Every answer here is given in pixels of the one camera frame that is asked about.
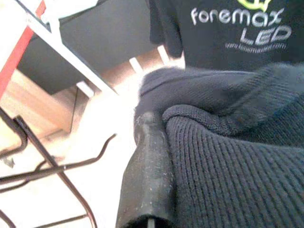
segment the red metal bar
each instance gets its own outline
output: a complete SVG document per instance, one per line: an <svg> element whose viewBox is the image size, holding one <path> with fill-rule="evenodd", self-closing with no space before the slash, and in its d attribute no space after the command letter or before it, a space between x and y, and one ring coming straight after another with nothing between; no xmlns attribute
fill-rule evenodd
<svg viewBox="0 0 304 228"><path fill-rule="evenodd" d="M44 1L40 3L36 10L36 14L38 17L44 13L46 9ZM10 78L14 73L14 70L18 66L19 61L22 58L22 55L27 48L30 39L32 38L34 32L29 28L26 27L24 32L22 33L19 41L17 42L15 48L13 49L11 55L9 56L8 60L6 61L3 69L0 72L0 99L6 89L6 86L10 82Z"/></svg>

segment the light wood panel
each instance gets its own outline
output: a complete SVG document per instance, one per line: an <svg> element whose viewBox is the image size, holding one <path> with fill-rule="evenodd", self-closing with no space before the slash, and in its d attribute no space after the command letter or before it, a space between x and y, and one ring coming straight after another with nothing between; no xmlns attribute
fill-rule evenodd
<svg viewBox="0 0 304 228"><path fill-rule="evenodd" d="M57 94L53 98L15 70L0 100L0 106L11 118L21 115L38 137L44 137L59 130L69 132L71 129L73 107L66 101L60 103L60 96L64 97ZM0 151L18 144L18 137L0 120Z"/></svg>

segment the black t-shirt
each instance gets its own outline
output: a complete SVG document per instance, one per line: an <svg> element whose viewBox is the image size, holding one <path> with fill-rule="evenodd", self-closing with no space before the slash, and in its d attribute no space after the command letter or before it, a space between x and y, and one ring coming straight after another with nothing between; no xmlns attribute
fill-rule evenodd
<svg viewBox="0 0 304 228"><path fill-rule="evenodd" d="M186 66L256 70L304 61L304 0L149 0L152 43Z"/></svg>

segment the metal rod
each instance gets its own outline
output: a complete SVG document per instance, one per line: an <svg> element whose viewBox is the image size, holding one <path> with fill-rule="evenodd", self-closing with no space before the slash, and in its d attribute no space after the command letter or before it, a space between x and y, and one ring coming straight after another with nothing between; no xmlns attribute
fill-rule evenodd
<svg viewBox="0 0 304 228"><path fill-rule="evenodd" d="M5 158L5 157L8 157L8 156L11 156L13 154L16 154L18 152L21 152L23 151L26 146L28 145L28 138L27 138L27 135L25 134L25 132L22 130L22 128L15 123L14 120L12 120L9 115L6 114L6 112L0 108L0 117L1 119L4 121L4 123L14 132L16 133L20 140L21 140L21 145L14 149L14 150L11 150L11 151L1 151L0 152L0 159L2 158Z"/></svg>
<svg viewBox="0 0 304 228"><path fill-rule="evenodd" d="M153 218L148 219L147 228L155 228L155 219L153 219Z"/></svg>
<svg viewBox="0 0 304 228"><path fill-rule="evenodd" d="M44 170L35 170L35 171L31 171L31 172L24 172L24 173L17 174L17 175L2 177L2 178L0 178L0 185L15 182L15 181L21 181L21 180L24 180L24 181L37 180L37 179L40 179L40 178L43 178L43 177L46 177L46 176L49 176L49 175L56 174L58 172L63 172L63 171L66 171L66 170L75 169L75 168L78 168L78 167L81 167L81 166L92 164L92 163L98 161L103 156L109 142L115 136L116 136L116 134L113 134L110 138L108 138L105 141L102 150L100 151L99 155L95 158L91 158L91 159L76 162L76 163L60 165L60 166L57 166L57 167L51 167L51 168L44 169Z"/></svg>
<svg viewBox="0 0 304 228"><path fill-rule="evenodd" d="M15 224L12 222L12 220L7 217L6 214L2 210L0 210L0 218L5 221L5 223L9 226L9 228L16 228Z"/></svg>
<svg viewBox="0 0 304 228"><path fill-rule="evenodd" d="M46 163L46 161L42 161L41 163L38 164L38 166L36 167L35 171L38 171L40 170L40 168ZM28 183L30 183L29 180L26 180L24 182L22 182L21 184L18 184L18 185L15 185L15 186L12 186L12 187L8 187L8 188L5 188L5 189L0 189L0 193L4 193L4 192L7 192L7 191L11 191L11 190L15 190L15 189L18 189L18 188L21 188L25 185L27 185Z"/></svg>
<svg viewBox="0 0 304 228"><path fill-rule="evenodd" d="M35 228L53 227L53 226L57 226L57 225L60 225L60 224L63 224L63 223L73 222L73 221L76 221L76 220L79 220L79 219L84 219L86 217L87 217L87 214L80 215L80 216L68 218L68 219L65 219L65 220L61 220L61 221L58 221L58 222L52 222L52 223L49 223L49 224L46 224L46 225L43 225L43 226L40 226L40 227L35 227Z"/></svg>
<svg viewBox="0 0 304 228"><path fill-rule="evenodd" d="M44 157L47 163L51 166L57 167L56 161L52 158L52 156L47 152L38 138L34 135L31 129L27 126L21 116L16 117L17 123L22 127L24 132L28 135L28 139L32 142L32 144L36 147L36 149L40 152L40 154ZM79 200L82 206L85 208L85 211L90 218L92 228L97 228L97 223L87 201L82 197L77 188L73 185L70 179L64 174L64 172L59 172L57 175L61 178L61 180L66 184L66 186L71 190L71 192L75 195L75 197Z"/></svg>

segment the ribbed knit fabric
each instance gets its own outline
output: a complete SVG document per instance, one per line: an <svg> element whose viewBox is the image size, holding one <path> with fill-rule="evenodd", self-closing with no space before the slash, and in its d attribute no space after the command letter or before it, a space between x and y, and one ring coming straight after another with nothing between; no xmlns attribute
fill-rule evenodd
<svg viewBox="0 0 304 228"><path fill-rule="evenodd" d="M163 113L177 227L303 228L304 66L167 71L146 78L135 115Z"/></svg>
<svg viewBox="0 0 304 228"><path fill-rule="evenodd" d="M178 227L304 227L303 149L231 139L180 116L167 134Z"/></svg>

